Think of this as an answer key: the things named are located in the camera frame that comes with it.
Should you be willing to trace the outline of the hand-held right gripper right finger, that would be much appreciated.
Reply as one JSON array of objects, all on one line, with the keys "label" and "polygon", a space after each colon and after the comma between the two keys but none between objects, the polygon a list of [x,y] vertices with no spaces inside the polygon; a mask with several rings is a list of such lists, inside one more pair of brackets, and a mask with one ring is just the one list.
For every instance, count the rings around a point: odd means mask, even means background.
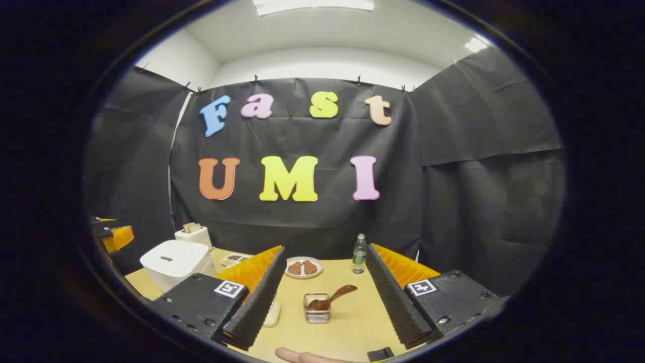
[{"label": "hand-held right gripper right finger", "polygon": [[407,349],[462,331],[507,300],[462,271],[438,273],[377,244],[368,245],[366,266]]}]

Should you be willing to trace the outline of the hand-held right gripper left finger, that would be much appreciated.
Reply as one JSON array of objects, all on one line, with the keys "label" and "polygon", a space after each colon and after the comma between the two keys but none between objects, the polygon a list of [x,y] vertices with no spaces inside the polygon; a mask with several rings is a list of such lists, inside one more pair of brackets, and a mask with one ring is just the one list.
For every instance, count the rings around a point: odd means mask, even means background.
[{"label": "hand-held right gripper left finger", "polygon": [[214,277],[191,274],[149,308],[177,329],[210,344],[249,350],[272,307],[286,269],[275,246]]}]

